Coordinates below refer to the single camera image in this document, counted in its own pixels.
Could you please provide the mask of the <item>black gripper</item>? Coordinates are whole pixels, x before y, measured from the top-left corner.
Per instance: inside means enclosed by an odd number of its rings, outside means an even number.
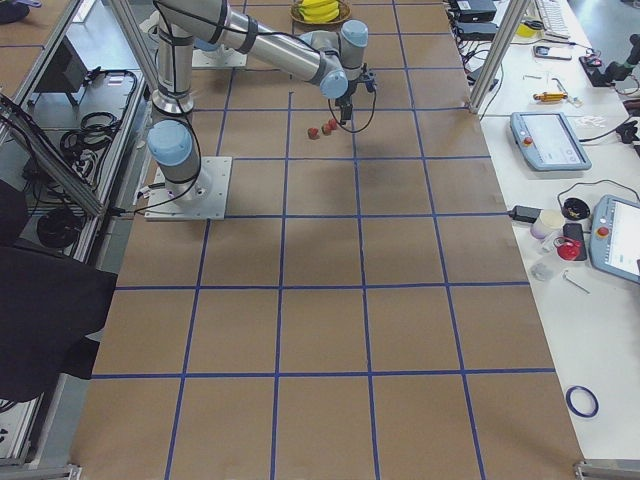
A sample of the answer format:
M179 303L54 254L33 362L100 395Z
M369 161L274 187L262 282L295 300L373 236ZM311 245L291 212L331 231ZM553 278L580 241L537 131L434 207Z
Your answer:
M376 74L370 70L366 63L361 67L359 75L355 80L348 81L346 92L337 99L337 106L340 107L340 124L346 125L351 119L352 97L355 95L358 86L364 85L370 94L376 93Z

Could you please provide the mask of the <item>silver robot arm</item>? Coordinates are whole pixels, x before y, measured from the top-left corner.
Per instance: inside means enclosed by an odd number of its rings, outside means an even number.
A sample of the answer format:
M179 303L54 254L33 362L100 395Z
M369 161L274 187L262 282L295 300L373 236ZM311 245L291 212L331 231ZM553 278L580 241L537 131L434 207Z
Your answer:
M375 75L364 60L369 31L361 21L295 36L270 29L226 1L157 1L154 7L159 14L158 85L152 92L156 118L147 144L171 203L199 198L209 184L190 120L195 41L254 56L317 86L339 109L339 125L351 119L352 97L360 85L377 92Z

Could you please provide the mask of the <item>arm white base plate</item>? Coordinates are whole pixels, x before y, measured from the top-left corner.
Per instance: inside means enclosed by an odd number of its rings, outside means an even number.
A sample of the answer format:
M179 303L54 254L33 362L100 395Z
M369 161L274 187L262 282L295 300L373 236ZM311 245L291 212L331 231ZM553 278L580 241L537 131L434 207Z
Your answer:
M247 55L221 46L212 51L195 49L192 55L194 69L244 69Z
M148 221L223 220L226 214L232 158L205 156L194 186L167 182L160 167L156 168L155 183L161 188L149 194L149 208L143 211Z

